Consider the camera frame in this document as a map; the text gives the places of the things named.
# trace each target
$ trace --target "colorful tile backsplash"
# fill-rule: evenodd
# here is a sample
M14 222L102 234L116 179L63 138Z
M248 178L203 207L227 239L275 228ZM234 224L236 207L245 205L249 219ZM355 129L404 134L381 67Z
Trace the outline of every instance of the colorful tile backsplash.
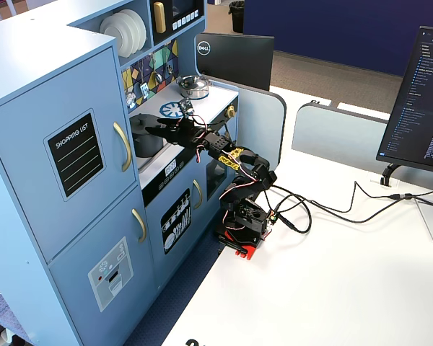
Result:
M152 59L153 53L142 58L140 61L135 62L133 65L122 71L123 89L125 93L134 92L136 96L136 106L142 105L148 99L153 97L157 92L160 92L168 84L172 83L178 76L178 42L172 40L162 48L154 52L155 67L158 74L161 74L164 81L161 84L156 82L154 76L154 62ZM173 74L169 74L167 66L173 68ZM149 96L147 99L143 98L139 88L135 84L141 85L147 83L149 87Z

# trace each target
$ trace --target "blue stove burner decal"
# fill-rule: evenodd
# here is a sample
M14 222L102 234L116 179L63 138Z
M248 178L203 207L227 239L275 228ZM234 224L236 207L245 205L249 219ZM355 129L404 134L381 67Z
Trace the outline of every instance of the blue stove burner decal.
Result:
M178 102L169 102L161 106L160 114L164 117L182 117L183 114L180 110Z

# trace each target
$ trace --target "robotic arm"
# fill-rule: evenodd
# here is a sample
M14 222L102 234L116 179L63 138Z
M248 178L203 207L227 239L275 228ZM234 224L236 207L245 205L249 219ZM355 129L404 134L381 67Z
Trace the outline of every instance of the robotic arm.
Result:
M269 162L251 150L236 146L228 138L199 123L189 99L180 102L184 116L180 119L159 119L160 128L146 128L149 133L165 138L171 144L196 150L235 170L238 175L220 196L225 210L223 222L216 228L219 241L236 249L236 254L253 256L258 244L267 235L268 214L253 200L267 191L277 177L269 170Z

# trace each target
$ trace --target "trash can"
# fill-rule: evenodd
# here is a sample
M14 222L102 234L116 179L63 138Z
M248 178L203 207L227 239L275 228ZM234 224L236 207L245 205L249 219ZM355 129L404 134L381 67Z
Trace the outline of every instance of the trash can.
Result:
M229 4L229 14L232 14L232 30L244 33L244 1L233 1Z

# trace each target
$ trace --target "silver pot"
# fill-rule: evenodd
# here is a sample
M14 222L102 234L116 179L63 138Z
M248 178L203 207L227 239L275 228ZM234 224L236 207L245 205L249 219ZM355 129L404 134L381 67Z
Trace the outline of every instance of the silver pot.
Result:
M178 77L176 83L180 86L183 97L203 99L209 95L209 80L202 76Z

